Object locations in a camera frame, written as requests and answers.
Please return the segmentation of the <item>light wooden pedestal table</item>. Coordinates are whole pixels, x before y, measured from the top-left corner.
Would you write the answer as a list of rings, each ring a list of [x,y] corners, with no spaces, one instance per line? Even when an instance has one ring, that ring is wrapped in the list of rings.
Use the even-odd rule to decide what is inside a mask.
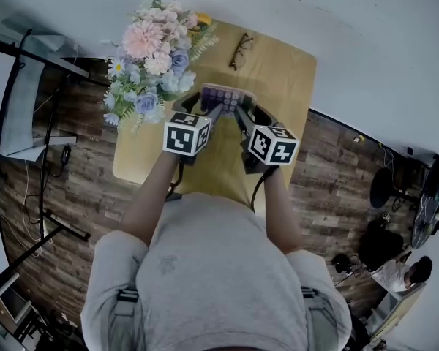
[[[192,91],[200,91],[204,83],[250,91],[260,106],[301,138],[312,98],[315,58],[278,39],[222,21],[217,22],[214,33],[219,42],[192,63],[196,74]],[[254,39],[253,46],[245,54],[244,65],[234,71],[228,65],[244,33]],[[127,121],[119,130],[113,174],[142,184],[162,151],[164,125],[143,123],[134,131],[134,123]],[[241,137],[235,119],[221,117],[194,165],[185,167],[177,192],[204,192],[244,205],[253,201],[256,212],[263,212],[264,193],[254,190],[260,176],[244,171]]]

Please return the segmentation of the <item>person's grey shirt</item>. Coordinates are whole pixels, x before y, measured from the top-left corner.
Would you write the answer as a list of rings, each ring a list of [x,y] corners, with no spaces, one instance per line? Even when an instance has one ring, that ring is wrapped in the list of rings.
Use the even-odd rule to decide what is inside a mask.
[[[125,289],[138,291],[132,317],[115,314]],[[164,207],[149,246],[121,231],[97,242],[81,324],[89,351],[342,351],[351,333],[322,257],[283,254],[246,206],[201,193]]]

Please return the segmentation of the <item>person's right forearm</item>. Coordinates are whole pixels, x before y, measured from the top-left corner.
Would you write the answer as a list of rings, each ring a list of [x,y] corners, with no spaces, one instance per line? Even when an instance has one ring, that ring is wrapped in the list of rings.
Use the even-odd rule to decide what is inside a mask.
[[[290,201],[289,192],[280,167],[264,181],[266,201],[266,234],[283,253],[290,254],[303,248],[301,228]]]

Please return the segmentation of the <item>grey panel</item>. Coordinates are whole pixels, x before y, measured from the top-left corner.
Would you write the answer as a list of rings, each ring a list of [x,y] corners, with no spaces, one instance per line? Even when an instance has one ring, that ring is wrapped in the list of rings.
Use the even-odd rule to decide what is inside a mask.
[[[32,133],[34,106],[44,64],[21,56],[18,75],[13,84],[1,131],[0,154],[35,162],[45,146],[42,138],[34,142]]]

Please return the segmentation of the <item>dark-framed eyeglasses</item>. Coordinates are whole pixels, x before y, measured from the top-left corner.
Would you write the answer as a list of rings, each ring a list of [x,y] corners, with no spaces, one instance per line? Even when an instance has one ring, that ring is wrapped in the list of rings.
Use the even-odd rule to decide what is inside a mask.
[[[241,36],[228,65],[231,69],[237,71],[244,65],[246,61],[245,54],[248,50],[252,49],[253,41],[254,39],[248,33],[244,33]]]

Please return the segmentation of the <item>purple calculator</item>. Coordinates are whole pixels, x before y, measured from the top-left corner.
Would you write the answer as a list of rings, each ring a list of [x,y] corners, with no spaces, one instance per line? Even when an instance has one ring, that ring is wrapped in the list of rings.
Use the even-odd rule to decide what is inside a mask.
[[[232,116],[240,107],[246,112],[254,110],[256,101],[253,93],[230,86],[204,83],[200,90],[200,110],[204,113],[220,105],[223,114]]]

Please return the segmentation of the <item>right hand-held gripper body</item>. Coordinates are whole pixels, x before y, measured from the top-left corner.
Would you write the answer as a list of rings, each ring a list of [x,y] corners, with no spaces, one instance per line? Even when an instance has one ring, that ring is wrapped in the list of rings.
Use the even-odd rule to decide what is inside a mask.
[[[246,174],[260,173],[265,167],[288,166],[293,163],[300,140],[282,124],[266,126],[241,123],[246,137],[241,154]]]

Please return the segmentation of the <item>black bag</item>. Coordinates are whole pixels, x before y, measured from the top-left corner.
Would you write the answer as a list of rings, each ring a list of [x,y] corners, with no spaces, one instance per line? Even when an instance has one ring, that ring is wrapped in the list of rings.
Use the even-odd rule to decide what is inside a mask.
[[[403,237],[387,230],[387,224],[383,219],[371,221],[360,238],[358,257],[369,271],[376,271],[403,250]]]

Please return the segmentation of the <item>black marble round table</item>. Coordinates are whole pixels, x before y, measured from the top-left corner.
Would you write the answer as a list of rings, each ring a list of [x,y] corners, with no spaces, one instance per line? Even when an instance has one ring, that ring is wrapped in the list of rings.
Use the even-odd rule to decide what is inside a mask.
[[[413,221],[410,245],[414,249],[420,249],[439,229],[439,155],[433,159]]]

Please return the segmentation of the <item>pastel artificial flower bouquet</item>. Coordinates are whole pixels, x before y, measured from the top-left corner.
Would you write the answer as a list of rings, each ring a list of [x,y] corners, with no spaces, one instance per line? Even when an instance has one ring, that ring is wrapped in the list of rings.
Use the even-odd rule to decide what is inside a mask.
[[[117,129],[134,121],[156,124],[165,117],[165,104],[186,94],[195,83],[190,67],[219,42],[212,22],[202,32],[194,10],[177,0],[153,0],[132,14],[132,22],[107,58],[110,82],[103,99],[104,120]]]

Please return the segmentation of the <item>small yellow object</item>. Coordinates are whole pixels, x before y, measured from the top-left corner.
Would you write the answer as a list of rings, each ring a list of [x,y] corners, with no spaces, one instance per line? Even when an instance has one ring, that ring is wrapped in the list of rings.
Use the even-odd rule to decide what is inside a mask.
[[[196,12],[195,14],[197,16],[197,24],[192,30],[194,32],[202,32],[208,29],[212,24],[211,17],[204,12]]]

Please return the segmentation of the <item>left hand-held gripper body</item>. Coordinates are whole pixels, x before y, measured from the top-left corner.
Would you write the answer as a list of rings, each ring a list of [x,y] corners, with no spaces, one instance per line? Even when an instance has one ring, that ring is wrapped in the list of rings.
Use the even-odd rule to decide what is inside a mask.
[[[175,102],[164,125],[162,150],[178,154],[183,164],[193,166],[207,146],[213,126],[213,111],[197,115]]]

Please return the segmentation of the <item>black round stool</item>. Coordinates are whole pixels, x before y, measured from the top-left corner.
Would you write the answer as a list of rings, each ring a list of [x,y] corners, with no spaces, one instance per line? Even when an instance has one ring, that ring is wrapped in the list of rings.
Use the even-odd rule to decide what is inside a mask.
[[[394,172],[388,167],[383,167],[376,172],[370,187],[369,200],[373,208],[382,208],[390,197],[407,200],[413,205],[418,205],[420,198],[407,193],[408,187],[413,183],[410,176],[402,174],[400,186],[397,187]]]

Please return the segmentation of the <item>person's left forearm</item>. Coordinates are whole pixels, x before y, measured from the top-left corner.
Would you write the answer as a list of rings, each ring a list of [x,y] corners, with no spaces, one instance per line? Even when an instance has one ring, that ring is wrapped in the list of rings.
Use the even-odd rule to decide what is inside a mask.
[[[125,211],[120,231],[135,236],[147,246],[150,245],[178,163],[177,154],[163,151],[159,155]]]

